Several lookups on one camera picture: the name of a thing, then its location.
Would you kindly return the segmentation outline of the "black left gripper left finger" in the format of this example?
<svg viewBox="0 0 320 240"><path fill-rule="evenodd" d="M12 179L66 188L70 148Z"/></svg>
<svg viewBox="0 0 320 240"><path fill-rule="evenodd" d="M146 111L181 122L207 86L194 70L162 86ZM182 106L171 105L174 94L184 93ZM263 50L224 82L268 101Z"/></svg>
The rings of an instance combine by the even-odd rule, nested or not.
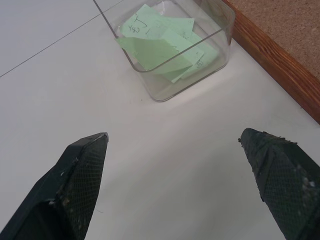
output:
<svg viewBox="0 0 320 240"><path fill-rule="evenodd" d="M70 144L32 187L0 233L2 240L83 240L99 196L109 136Z"/></svg>

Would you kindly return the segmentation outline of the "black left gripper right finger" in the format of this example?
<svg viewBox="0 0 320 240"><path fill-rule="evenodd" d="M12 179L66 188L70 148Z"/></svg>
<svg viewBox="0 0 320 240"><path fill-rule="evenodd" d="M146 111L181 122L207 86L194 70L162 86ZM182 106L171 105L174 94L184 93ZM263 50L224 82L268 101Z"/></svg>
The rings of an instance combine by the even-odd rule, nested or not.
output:
<svg viewBox="0 0 320 240"><path fill-rule="evenodd" d="M287 240L320 238L320 167L296 142L246 128L240 142L261 200Z"/></svg>

